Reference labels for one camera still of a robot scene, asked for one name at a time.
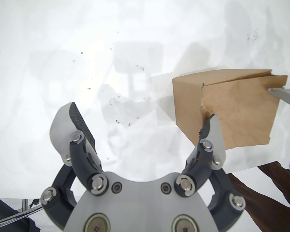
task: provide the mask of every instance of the cardboard box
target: cardboard box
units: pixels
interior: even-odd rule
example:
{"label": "cardboard box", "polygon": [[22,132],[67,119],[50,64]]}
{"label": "cardboard box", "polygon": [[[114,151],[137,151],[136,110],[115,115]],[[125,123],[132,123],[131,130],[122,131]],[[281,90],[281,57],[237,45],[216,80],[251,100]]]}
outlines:
{"label": "cardboard box", "polygon": [[285,86],[288,77],[271,72],[224,69],[174,78],[176,124],[196,145],[200,129],[215,113],[226,149],[268,144],[279,104],[268,89]]}

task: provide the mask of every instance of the brown fabric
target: brown fabric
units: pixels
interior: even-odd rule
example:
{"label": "brown fabric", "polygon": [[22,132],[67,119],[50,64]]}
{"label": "brown fabric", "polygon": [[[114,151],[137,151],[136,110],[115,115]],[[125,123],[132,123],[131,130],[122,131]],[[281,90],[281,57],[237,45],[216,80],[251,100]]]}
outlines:
{"label": "brown fabric", "polygon": [[[258,168],[272,179],[290,204],[290,171],[277,161]],[[290,232],[289,207],[250,189],[233,174],[228,177],[234,189],[245,198],[245,210],[262,232]]]}

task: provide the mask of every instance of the white backdrop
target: white backdrop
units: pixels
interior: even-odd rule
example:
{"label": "white backdrop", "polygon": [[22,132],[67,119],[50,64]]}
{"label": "white backdrop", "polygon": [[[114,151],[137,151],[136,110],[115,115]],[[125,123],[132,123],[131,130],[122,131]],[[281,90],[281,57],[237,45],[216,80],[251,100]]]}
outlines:
{"label": "white backdrop", "polygon": [[[213,68],[270,68],[290,87],[290,0],[0,0],[0,197],[52,184],[63,163],[49,128],[73,101],[104,171],[182,171],[193,145],[175,125],[171,79]],[[271,137],[227,151],[226,172],[290,157],[282,102]]]}

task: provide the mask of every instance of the box flap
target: box flap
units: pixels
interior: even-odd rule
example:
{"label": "box flap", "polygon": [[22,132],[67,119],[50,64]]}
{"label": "box flap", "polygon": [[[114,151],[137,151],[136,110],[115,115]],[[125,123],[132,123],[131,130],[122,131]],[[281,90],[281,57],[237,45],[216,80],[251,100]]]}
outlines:
{"label": "box flap", "polygon": [[172,81],[198,85],[204,84],[206,86],[240,79],[270,76],[271,73],[271,69],[222,69],[180,76]]}

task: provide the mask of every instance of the black rubber pad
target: black rubber pad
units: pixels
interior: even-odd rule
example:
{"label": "black rubber pad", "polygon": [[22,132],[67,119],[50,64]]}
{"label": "black rubber pad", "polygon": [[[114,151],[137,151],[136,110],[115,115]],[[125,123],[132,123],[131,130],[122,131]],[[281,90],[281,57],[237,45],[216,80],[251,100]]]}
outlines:
{"label": "black rubber pad", "polygon": [[74,102],[70,106],[70,118],[75,127],[84,133],[86,139],[89,141],[90,145],[93,147],[95,151],[94,138]]}
{"label": "black rubber pad", "polygon": [[212,114],[208,120],[205,122],[204,126],[202,127],[202,129],[199,132],[199,136],[200,136],[200,140],[201,139],[205,139],[210,131],[210,119],[214,116],[215,114]]}

